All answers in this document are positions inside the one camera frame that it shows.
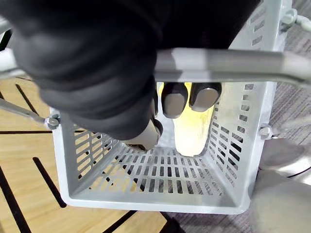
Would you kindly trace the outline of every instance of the screw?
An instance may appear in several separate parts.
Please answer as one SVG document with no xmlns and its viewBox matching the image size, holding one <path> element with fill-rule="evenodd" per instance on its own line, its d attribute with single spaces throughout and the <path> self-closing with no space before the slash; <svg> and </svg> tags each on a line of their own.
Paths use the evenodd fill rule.
<svg viewBox="0 0 311 233">
<path fill-rule="evenodd" d="M 59 121 L 53 117 L 48 117 L 45 119 L 45 125 L 50 130 L 55 130 L 59 125 Z"/>
</svg>

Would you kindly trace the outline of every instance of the wooden floor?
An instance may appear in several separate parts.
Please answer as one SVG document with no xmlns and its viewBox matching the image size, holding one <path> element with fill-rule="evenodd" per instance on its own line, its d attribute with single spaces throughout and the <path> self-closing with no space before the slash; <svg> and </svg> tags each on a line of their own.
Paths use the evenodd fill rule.
<svg viewBox="0 0 311 233">
<path fill-rule="evenodd" d="M 0 82 L 0 97 L 49 115 L 30 80 Z M 160 212 L 77 208 L 58 192 L 52 133 L 22 116 L 0 110 L 0 233 L 159 233 Z"/>
</svg>

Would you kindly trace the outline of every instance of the gloved hand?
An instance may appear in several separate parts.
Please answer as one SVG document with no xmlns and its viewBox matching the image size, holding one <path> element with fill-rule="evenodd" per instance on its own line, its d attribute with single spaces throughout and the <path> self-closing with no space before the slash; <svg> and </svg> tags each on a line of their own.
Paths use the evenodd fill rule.
<svg viewBox="0 0 311 233">
<path fill-rule="evenodd" d="M 145 133 L 158 139 L 161 131 L 152 112 L 156 51 L 227 49 L 259 2 L 0 0 L 0 15 L 13 25 L 17 64 L 48 105 L 140 145 Z"/>
</svg>

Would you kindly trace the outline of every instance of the basket handle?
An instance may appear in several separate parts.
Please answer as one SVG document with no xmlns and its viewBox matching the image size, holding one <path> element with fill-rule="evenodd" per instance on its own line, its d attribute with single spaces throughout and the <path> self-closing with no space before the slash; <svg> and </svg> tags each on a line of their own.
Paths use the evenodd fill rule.
<svg viewBox="0 0 311 233">
<path fill-rule="evenodd" d="M 175 48 L 158 53 L 157 82 L 287 82 L 311 85 L 311 60 L 290 52 Z"/>
</svg>

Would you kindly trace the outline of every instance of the gray plastic basket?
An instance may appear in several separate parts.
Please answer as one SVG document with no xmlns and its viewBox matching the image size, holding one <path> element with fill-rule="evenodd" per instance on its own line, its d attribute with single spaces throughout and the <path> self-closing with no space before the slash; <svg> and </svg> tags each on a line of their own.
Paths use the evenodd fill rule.
<svg viewBox="0 0 311 233">
<path fill-rule="evenodd" d="M 279 30 L 291 0 L 263 0 L 231 49 L 281 51 Z M 239 214 L 247 210 L 269 122 L 276 83 L 223 83 L 202 156 L 180 156 L 173 122 L 159 110 L 164 126 L 159 144 L 137 152 L 107 135 L 80 131 L 68 116 L 53 131 L 64 201 L 73 206 L 188 213 Z"/>
</svg>

